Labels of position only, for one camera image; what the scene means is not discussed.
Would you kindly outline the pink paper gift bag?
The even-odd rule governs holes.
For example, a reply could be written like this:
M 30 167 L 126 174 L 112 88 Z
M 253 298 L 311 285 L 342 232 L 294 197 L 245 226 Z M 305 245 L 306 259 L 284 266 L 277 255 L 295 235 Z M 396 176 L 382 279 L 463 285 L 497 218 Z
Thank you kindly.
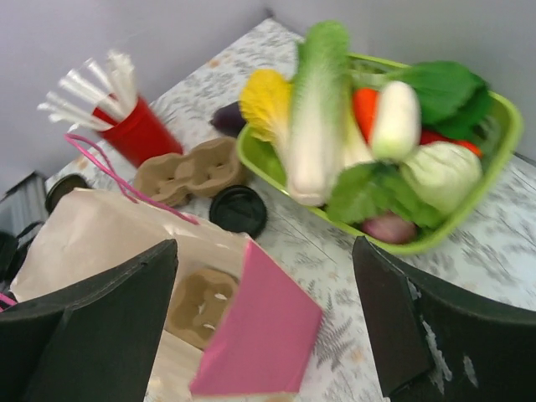
M 247 234 L 235 234 L 141 194 L 76 188 L 56 205 L 10 290 L 15 305 L 114 268 L 164 240 L 178 245 L 179 281 L 203 267 L 238 290 L 204 350 L 163 324 L 147 390 L 159 401 L 276 401 L 295 395 L 322 321 L 321 307 Z

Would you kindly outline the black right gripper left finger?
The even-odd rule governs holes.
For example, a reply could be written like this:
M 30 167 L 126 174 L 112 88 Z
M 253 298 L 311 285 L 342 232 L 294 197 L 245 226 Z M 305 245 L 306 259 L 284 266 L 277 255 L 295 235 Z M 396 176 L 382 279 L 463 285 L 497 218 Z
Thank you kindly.
M 178 268 L 164 240 L 1 314 L 3 401 L 141 401 Z

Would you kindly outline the brown cardboard cup carrier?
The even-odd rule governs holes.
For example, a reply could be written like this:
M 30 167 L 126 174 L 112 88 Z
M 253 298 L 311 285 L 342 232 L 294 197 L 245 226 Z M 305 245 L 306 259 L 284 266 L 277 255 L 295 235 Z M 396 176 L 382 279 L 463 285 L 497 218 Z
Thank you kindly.
M 185 205 L 193 196 L 212 198 L 225 188 L 246 182 L 246 170 L 236 140 L 219 137 L 197 145 L 186 155 L 168 153 L 147 159 L 133 187 L 170 207 Z

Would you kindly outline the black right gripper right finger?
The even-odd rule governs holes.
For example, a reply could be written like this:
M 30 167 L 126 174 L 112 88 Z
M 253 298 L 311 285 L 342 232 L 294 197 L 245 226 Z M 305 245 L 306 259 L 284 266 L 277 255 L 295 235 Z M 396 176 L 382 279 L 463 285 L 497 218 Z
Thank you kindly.
M 353 269 L 382 395 L 533 401 L 535 313 L 408 265 L 365 237 Z

